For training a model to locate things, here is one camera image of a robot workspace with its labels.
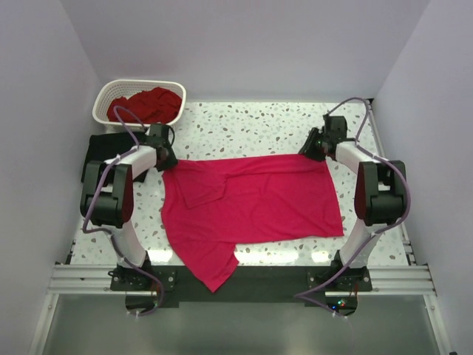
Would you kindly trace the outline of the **pink t shirt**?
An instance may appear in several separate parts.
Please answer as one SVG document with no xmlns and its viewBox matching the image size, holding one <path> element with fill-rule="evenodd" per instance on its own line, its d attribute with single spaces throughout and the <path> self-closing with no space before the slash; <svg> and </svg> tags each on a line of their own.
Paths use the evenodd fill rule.
<svg viewBox="0 0 473 355">
<path fill-rule="evenodd" d="M 182 160 L 162 179 L 169 244 L 212 293 L 237 268 L 238 244 L 344 234 L 327 164 L 302 155 Z"/>
</svg>

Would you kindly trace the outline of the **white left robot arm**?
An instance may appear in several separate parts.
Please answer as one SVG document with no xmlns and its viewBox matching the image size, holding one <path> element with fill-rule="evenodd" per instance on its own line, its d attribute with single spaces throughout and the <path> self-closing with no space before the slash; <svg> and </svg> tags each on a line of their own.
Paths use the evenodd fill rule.
<svg viewBox="0 0 473 355">
<path fill-rule="evenodd" d="M 127 152 L 105 161 L 91 160 L 85 168 L 80 211 L 82 232 L 106 235 L 117 256 L 117 264 L 130 268 L 127 281 L 137 290 L 147 289 L 153 272 L 144 266 L 147 251 L 137 238 L 131 222 L 134 211 L 134 179 L 155 168 L 162 172 L 177 165 L 173 151 L 174 129 L 151 124 L 144 139 L 135 141 Z"/>
</svg>

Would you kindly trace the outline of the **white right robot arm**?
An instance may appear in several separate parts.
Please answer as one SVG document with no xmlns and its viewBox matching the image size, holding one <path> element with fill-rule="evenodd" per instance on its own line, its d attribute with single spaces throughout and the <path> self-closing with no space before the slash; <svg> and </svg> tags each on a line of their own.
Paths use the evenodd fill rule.
<svg viewBox="0 0 473 355">
<path fill-rule="evenodd" d="M 331 286 L 339 291 L 347 290 L 355 282 L 352 268 L 367 266 L 379 237 L 402 223 L 410 208 L 405 164 L 366 150 L 347 133 L 345 117 L 326 114 L 323 127 L 313 127 L 299 150 L 300 155 L 311 160 L 322 162 L 331 158 L 356 175 L 357 220 L 337 253 L 340 266 L 329 273 Z"/>
</svg>

